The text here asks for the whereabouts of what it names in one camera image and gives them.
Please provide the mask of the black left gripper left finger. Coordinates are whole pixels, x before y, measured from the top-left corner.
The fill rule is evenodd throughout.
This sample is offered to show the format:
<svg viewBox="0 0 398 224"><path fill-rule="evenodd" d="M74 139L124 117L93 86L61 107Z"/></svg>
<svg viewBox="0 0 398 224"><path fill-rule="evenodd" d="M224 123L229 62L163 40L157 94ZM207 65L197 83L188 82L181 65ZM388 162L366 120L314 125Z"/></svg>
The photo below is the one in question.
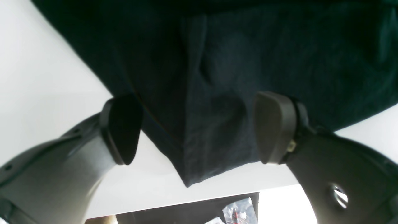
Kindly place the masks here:
<svg viewBox="0 0 398 224"><path fill-rule="evenodd" d="M104 176L133 161L143 109L135 95L108 100L102 111L1 167L1 218L8 224L83 224Z"/></svg>

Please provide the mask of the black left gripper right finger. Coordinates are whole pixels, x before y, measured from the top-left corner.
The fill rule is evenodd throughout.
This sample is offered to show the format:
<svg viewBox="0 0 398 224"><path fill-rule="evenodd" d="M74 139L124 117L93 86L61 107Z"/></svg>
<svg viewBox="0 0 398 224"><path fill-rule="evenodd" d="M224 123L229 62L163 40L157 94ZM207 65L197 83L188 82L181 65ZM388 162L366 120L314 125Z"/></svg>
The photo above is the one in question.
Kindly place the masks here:
<svg viewBox="0 0 398 224"><path fill-rule="evenodd" d="M376 150L310 126L305 106L258 92L253 104L263 164L285 164L319 224L396 224L397 164Z"/></svg>

